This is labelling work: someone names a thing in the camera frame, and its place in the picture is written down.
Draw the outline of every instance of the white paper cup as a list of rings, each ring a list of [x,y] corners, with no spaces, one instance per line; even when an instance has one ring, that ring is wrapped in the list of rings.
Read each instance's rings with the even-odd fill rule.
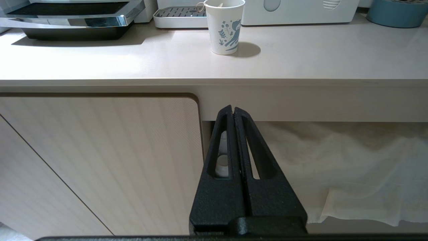
[[[238,50],[245,0],[205,0],[211,50],[216,54],[233,54]]]

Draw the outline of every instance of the beige countertop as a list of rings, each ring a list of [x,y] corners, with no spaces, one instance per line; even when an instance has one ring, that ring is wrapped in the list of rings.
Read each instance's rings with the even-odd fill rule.
[[[121,39],[48,42],[0,36],[0,86],[428,86],[428,21],[397,29],[356,14],[349,24],[243,27],[231,56],[208,31],[136,24]]]

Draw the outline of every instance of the wood grain cabinet door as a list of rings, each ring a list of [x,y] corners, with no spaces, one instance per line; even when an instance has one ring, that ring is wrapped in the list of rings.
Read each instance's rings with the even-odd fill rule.
[[[0,113],[114,235],[183,235],[203,166],[185,97],[1,97]]]
[[[1,116],[0,222],[33,240],[112,235]]]

